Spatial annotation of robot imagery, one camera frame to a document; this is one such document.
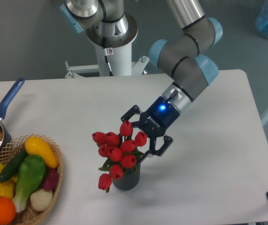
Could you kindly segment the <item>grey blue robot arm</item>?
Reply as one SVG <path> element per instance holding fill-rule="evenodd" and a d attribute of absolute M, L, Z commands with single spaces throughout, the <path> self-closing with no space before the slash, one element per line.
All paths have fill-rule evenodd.
<path fill-rule="evenodd" d="M 144 157 L 161 156 L 172 143 L 166 130 L 217 77 L 216 64 L 204 51 L 217 43 L 223 34 L 221 24 L 207 18 L 196 0 L 170 0 L 183 35 L 174 43 L 164 39 L 150 48 L 147 60 L 162 70 L 172 84 L 146 110 L 133 106 L 122 121 L 140 116 L 132 123 L 149 138 L 149 150 Z M 68 0 L 60 11 L 77 32 L 85 32 L 95 46 L 100 76 L 133 75 L 132 42 L 137 36 L 135 19 L 124 11 L 121 0 Z"/>

